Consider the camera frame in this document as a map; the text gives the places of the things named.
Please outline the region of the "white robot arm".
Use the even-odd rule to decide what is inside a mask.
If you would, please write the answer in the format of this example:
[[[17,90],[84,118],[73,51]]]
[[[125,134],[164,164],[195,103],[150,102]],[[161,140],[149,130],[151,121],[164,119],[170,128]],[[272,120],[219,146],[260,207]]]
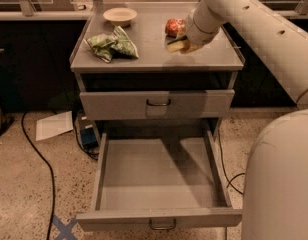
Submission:
[[[308,33],[259,0],[200,0],[181,51],[209,44],[230,24],[297,106],[266,126],[248,157],[242,240],[308,240]]]

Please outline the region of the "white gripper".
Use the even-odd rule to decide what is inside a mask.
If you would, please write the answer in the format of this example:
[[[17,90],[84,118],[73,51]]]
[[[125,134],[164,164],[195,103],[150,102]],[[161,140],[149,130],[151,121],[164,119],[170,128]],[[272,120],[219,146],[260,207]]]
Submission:
[[[181,54],[199,50],[216,37],[224,23],[225,20],[201,0],[185,19],[185,35],[192,44],[186,39],[166,45],[166,49],[170,53],[180,51]]]

